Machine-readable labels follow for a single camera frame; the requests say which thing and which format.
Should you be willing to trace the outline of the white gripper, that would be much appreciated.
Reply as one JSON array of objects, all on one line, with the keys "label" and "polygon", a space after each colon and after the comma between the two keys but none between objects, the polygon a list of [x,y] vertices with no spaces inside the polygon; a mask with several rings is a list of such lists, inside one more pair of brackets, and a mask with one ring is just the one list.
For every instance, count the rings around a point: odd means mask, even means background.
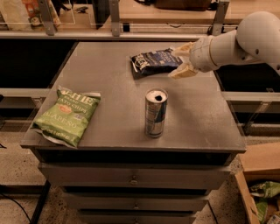
[{"label": "white gripper", "polygon": [[183,63],[168,76],[173,79],[181,79],[195,76],[200,70],[203,73],[217,70],[218,66],[211,57],[211,42],[213,36],[200,38],[195,43],[187,42],[172,51],[172,55],[188,57],[191,63]]}]

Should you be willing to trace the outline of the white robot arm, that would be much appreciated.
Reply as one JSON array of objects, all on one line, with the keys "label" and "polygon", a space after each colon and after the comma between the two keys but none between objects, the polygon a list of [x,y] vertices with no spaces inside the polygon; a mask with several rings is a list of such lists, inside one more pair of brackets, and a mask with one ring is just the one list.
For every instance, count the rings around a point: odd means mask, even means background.
[{"label": "white robot arm", "polygon": [[280,19],[267,11],[254,12],[236,30],[187,42],[171,54],[183,60],[169,73],[173,79],[193,77],[227,65],[259,63],[280,74]]}]

